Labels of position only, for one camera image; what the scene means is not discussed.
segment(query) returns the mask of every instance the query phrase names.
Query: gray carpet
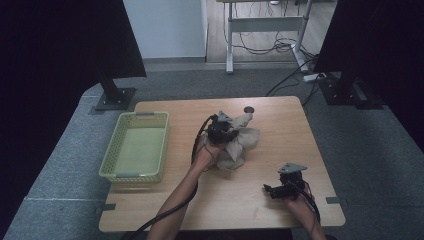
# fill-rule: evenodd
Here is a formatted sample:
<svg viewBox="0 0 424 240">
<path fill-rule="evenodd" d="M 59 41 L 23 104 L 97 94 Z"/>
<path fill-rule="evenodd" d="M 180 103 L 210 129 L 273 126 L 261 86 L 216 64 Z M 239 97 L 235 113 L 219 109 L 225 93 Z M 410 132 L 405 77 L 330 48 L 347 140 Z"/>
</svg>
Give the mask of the gray carpet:
<svg viewBox="0 0 424 240">
<path fill-rule="evenodd" d="M 262 97 L 293 69 L 148 72 L 147 78 L 118 79 L 135 87 L 140 101 Z M 276 96 L 303 102 L 313 84 L 283 88 Z M 283 85 L 297 84 L 291 78 Z M 5 239 L 120 239 L 102 233 L 98 222 L 109 182 L 98 176 L 103 155 L 122 111 L 90 115 L 103 90 L 81 97 L 62 138 L 21 204 Z M 396 117 L 383 110 L 328 106 L 320 91 L 305 108 L 346 224 L 325 228 L 338 239 L 424 239 L 424 155 Z M 302 229 L 294 239 L 307 239 Z"/>
</svg>

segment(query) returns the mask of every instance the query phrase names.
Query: plastic basket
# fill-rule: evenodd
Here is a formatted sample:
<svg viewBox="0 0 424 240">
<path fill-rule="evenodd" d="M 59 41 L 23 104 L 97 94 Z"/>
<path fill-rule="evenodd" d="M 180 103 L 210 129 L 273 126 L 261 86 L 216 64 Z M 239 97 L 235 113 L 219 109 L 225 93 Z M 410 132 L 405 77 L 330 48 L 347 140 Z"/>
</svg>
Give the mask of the plastic basket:
<svg viewBox="0 0 424 240">
<path fill-rule="evenodd" d="M 111 182 L 160 182 L 169 135 L 168 112 L 119 116 L 99 175 Z"/>
</svg>

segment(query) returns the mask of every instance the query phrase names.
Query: wooden table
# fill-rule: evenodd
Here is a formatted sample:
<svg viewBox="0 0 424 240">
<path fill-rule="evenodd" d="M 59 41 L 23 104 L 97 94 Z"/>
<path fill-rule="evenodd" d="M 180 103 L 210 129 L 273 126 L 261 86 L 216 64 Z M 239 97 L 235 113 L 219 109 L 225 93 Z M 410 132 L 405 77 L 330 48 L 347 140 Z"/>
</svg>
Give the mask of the wooden table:
<svg viewBox="0 0 424 240">
<path fill-rule="evenodd" d="M 271 199 L 263 184 L 280 186 L 277 170 L 291 162 L 307 166 L 303 178 L 315 196 L 323 226 L 345 223 L 327 170 L 300 101 L 296 97 L 231 98 L 140 102 L 135 111 L 168 111 L 170 135 L 165 173 L 158 184 L 112 184 L 99 228 L 104 232 L 134 231 L 157 211 L 190 166 L 191 150 L 199 128 L 208 116 L 223 110 L 231 117 L 255 108 L 248 127 L 258 128 L 258 146 L 236 171 L 216 167 L 203 173 L 199 190 L 189 205 L 182 230 L 292 228 L 299 223 L 278 199 Z"/>
</svg>

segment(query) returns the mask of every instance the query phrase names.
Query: human arm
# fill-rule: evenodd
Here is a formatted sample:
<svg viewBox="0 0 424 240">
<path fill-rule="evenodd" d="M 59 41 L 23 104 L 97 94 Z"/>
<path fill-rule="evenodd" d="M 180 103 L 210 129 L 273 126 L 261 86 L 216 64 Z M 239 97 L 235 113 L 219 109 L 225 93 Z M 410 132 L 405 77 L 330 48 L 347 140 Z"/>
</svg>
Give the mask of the human arm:
<svg viewBox="0 0 424 240">
<path fill-rule="evenodd" d="M 295 198 L 283 198 L 283 202 L 290 213 L 300 222 L 303 228 L 305 228 L 312 240 L 326 239 L 321 224 L 318 222 L 318 219 L 302 194 L 299 194 L 299 196 Z"/>
<path fill-rule="evenodd" d="M 192 194 L 197 185 L 197 180 L 203 171 L 211 164 L 213 164 L 214 159 L 225 148 L 224 145 L 213 146 L 209 141 L 204 143 L 203 139 L 199 140 L 199 145 L 202 146 L 198 148 L 193 164 L 190 166 L 189 170 L 178 186 L 162 205 L 158 215 L 185 201 Z M 184 220 L 187 207 L 188 205 L 185 205 L 175 213 L 153 224 L 150 228 L 147 239 L 174 239 Z"/>
</svg>

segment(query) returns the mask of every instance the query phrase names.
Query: beige cloth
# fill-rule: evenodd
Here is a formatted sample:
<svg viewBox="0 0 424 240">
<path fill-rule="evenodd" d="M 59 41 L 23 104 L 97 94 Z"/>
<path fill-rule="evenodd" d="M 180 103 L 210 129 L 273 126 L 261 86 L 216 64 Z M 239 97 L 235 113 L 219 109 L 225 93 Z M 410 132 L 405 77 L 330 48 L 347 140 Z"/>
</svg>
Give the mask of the beige cloth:
<svg viewBox="0 0 424 240">
<path fill-rule="evenodd" d="M 238 130 L 239 134 L 230 143 L 228 143 L 225 151 L 222 151 L 217 160 L 216 166 L 222 170 L 232 171 L 244 164 L 246 152 L 256 147 L 259 142 L 260 130 L 255 128 L 246 128 L 252 113 L 246 113 L 242 116 L 229 121 L 231 130 Z"/>
</svg>

